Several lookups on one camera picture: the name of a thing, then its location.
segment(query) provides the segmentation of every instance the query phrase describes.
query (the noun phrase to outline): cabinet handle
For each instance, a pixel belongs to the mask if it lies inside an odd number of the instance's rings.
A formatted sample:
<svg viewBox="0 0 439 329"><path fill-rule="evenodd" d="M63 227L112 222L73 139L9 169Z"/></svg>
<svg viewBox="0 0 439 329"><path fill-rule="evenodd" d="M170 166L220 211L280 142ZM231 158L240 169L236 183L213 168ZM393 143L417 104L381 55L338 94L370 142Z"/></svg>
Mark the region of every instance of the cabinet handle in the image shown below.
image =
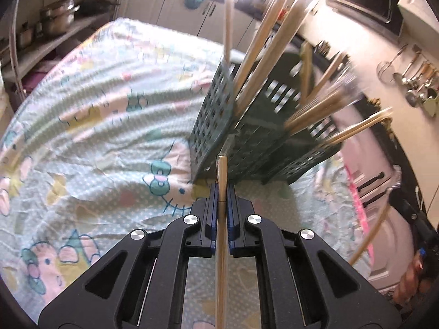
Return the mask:
<svg viewBox="0 0 439 329"><path fill-rule="evenodd" d="M210 11L209 17L212 17L212 14L215 11L215 8L216 8L216 4L213 5L213 9L212 9L212 11Z"/></svg>
<svg viewBox="0 0 439 329"><path fill-rule="evenodd" d="M387 192L382 192L379 193L377 195L375 195L373 198L369 199L367 202L363 203L363 208L366 208L366 206L368 206L369 204L372 204L373 202L376 202L378 199L380 199L381 197L385 196Z"/></svg>
<svg viewBox="0 0 439 329"><path fill-rule="evenodd" d="M377 181L377 180L382 179L382 178L384 178L384 172L381 172L381 173L378 174L376 177L374 177L374 178L372 178L372 179L369 179L366 183L360 185L360 186L357 188L357 191L361 192L361 189L370 186L374 181Z"/></svg>
<svg viewBox="0 0 439 329"><path fill-rule="evenodd" d="M207 3L207 6L203 11L203 16L206 14L207 10L209 9L209 5L210 5L210 2Z"/></svg>

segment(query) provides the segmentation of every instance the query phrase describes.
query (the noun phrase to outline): cooking pot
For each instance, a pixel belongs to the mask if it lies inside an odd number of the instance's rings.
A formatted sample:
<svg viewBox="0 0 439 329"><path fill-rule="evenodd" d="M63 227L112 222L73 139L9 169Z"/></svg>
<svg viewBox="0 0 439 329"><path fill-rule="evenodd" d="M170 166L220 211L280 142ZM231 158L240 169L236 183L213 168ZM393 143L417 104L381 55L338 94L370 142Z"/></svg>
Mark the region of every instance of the cooking pot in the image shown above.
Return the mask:
<svg viewBox="0 0 439 329"><path fill-rule="evenodd" d="M62 14L54 17L46 17L41 21L43 24L43 34L46 37L58 37L66 33L72 25L75 15L73 14L79 10L79 6L73 7Z"/></svg>
<svg viewBox="0 0 439 329"><path fill-rule="evenodd" d="M41 20L62 15L75 6L75 0L59 0L44 6L40 11Z"/></svg>
<svg viewBox="0 0 439 329"><path fill-rule="evenodd" d="M27 22L21 26L23 30L17 36L17 48L20 50L30 46L33 42L33 28L29 27Z"/></svg>

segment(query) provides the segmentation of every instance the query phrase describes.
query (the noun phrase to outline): bedsheet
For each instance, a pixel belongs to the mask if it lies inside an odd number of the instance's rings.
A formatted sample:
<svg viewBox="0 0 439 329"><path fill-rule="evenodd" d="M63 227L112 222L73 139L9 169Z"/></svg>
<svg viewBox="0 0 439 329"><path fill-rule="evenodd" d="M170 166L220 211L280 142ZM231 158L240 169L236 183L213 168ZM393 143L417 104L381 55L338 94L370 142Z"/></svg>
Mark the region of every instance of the bedsheet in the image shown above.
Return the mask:
<svg viewBox="0 0 439 329"><path fill-rule="evenodd" d="M209 194L189 183L188 139L222 46L118 19L67 55L0 145L0 274L34 320L134 228L165 228ZM314 229L348 258L364 234L340 155L296 183L242 181L239 196L291 231ZM370 255L356 268L367 277ZM191 259L183 328L212 328L214 259ZM229 328L258 328L253 259L230 262Z"/></svg>

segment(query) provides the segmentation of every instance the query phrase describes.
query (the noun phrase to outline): bamboo stick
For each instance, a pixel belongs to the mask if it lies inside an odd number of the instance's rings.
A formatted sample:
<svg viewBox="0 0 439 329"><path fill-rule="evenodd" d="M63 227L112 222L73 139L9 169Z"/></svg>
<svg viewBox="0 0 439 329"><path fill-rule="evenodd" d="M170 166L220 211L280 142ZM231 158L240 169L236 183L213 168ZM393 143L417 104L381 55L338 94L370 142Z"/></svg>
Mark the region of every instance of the bamboo stick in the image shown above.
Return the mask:
<svg viewBox="0 0 439 329"><path fill-rule="evenodd" d="M324 74L322 75L322 78L320 78L317 85L314 87L314 89L311 91L309 96L307 97L308 102L314 99L319 91L322 89L322 87L326 84L326 82L329 80L329 78L332 76L332 74L337 71L337 68L342 63L343 59L346 57L345 52L339 52L339 54L334 58L331 65L326 69Z"/></svg>
<svg viewBox="0 0 439 329"><path fill-rule="evenodd" d="M234 0L224 0L224 60L230 65L230 51L233 46Z"/></svg>
<svg viewBox="0 0 439 329"><path fill-rule="evenodd" d="M360 133L361 131L366 130L367 128L377 124L378 122L381 122L384 119L391 117L391 115L392 115L392 108L388 107L387 109L381 110L371 115L366 120L361 121L358 124L349 126L344 130L337 132L335 135L324 139L323 144L332 145L332 146L337 145L347 140L348 138Z"/></svg>
<svg viewBox="0 0 439 329"><path fill-rule="evenodd" d="M235 98L238 96L238 93L240 92L250 70L252 69L253 63L264 47L265 41L267 40L269 34L273 30L273 26L275 25L286 1L287 0L272 0L270 2L264 19L262 20L259 29L253 37L249 49L245 54L244 60L240 65L238 72L236 73L236 77L234 79Z"/></svg>
<svg viewBox="0 0 439 329"><path fill-rule="evenodd" d="M218 222L215 251L215 329L226 329L228 242L226 221L227 157L217 161Z"/></svg>
<svg viewBox="0 0 439 329"><path fill-rule="evenodd" d="M294 135L351 104L359 95L355 77L347 74L331 86L331 91L322 100L313 100L293 114L285 122L284 129L290 135Z"/></svg>
<svg viewBox="0 0 439 329"><path fill-rule="evenodd" d="M300 47L302 67L300 68L300 100L299 105L305 105L308 100L311 73L313 72L313 48L308 41L304 41Z"/></svg>
<svg viewBox="0 0 439 329"><path fill-rule="evenodd" d="M390 192L391 192L391 188L388 188L386 191L386 195L389 196ZM367 247L370 245L370 243L374 240L375 236L378 234L379 229L381 228L381 225L387 218L387 214L389 213L389 210L390 210L390 204L387 202L378 213L378 219L375 222L373 228L370 229L369 233L366 235L363 242L360 244L358 249L354 252L352 257L349 259L349 264L351 266L353 266L354 263L358 261L364 250L366 250Z"/></svg>
<svg viewBox="0 0 439 329"><path fill-rule="evenodd" d="M296 0L291 7L254 73L249 78L247 84L244 85L236 100L235 117L237 119L240 119L245 113L286 46L297 33L297 30L310 11L309 5L311 2L312 0Z"/></svg>

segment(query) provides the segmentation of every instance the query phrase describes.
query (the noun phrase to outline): green plastic basket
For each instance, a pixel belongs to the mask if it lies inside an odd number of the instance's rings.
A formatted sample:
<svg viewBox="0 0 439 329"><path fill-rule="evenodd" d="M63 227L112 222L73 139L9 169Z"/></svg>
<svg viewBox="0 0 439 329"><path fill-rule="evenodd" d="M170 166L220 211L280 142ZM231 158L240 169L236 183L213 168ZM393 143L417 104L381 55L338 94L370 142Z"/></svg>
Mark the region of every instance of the green plastic basket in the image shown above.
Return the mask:
<svg viewBox="0 0 439 329"><path fill-rule="evenodd" d="M231 145L228 177L234 181L282 179L292 183L340 150L341 145L315 151L320 139L337 132L331 118L294 136L284 131L285 121L299 105L300 77L291 74L299 62L298 54L284 52L240 120L233 117L232 96L239 64L220 63L189 140L192 181L215 178L216 156L226 142Z"/></svg>

